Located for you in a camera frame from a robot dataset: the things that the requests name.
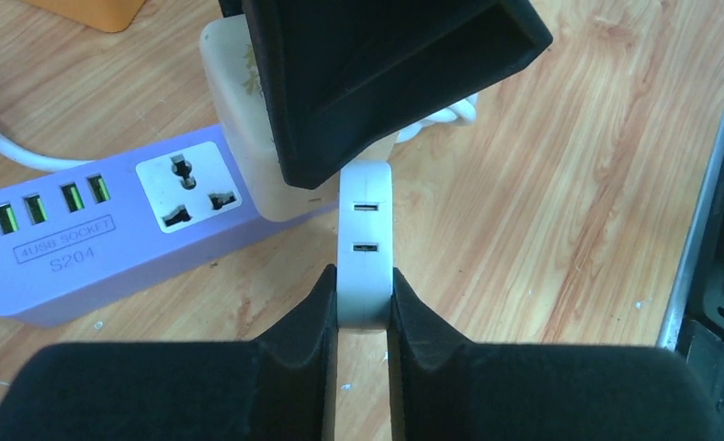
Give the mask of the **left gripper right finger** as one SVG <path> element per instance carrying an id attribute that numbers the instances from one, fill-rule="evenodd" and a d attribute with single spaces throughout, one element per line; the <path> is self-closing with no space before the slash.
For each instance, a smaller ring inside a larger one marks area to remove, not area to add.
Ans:
<path id="1" fill-rule="evenodd" d="M 393 274 L 396 440 L 720 440 L 718 414 L 676 353 L 650 346 L 470 340 Z"/>

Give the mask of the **beige dragon cube adapter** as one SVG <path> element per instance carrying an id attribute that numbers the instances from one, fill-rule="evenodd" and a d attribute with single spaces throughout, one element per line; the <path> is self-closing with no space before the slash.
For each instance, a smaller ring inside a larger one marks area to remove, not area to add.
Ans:
<path id="1" fill-rule="evenodd" d="M 283 180 L 244 16 L 210 22 L 199 50 L 224 138 L 259 214 L 290 221 L 334 204 L 338 174 L 314 190 Z"/>

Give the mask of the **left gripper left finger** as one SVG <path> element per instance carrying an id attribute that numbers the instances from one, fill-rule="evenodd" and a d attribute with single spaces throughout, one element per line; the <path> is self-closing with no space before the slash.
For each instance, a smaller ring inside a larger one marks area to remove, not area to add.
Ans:
<path id="1" fill-rule="evenodd" d="M 62 343 L 0 403 L 0 440 L 331 440 L 336 269 L 250 341 Z"/>

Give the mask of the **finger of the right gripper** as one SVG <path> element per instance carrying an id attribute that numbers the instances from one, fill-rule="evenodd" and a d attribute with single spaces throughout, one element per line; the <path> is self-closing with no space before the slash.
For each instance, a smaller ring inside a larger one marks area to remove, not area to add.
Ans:
<path id="1" fill-rule="evenodd" d="M 517 74 L 553 41 L 527 1 L 223 1 L 253 43 L 279 171 L 314 189 L 373 142 Z"/>

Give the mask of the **purple USB power strip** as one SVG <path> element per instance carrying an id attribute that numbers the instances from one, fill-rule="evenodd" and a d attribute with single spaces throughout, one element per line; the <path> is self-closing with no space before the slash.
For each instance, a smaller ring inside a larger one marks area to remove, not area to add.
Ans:
<path id="1" fill-rule="evenodd" d="M 0 189 L 0 317 L 69 322 L 288 228 L 218 126 Z"/>

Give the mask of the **white USB charger plug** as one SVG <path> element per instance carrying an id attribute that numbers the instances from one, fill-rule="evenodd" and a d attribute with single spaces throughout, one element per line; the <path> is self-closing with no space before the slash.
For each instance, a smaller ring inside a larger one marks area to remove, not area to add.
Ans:
<path id="1" fill-rule="evenodd" d="M 385 161 L 356 160 L 340 172 L 337 322 L 373 333 L 390 322 L 393 295 L 393 185 Z"/>

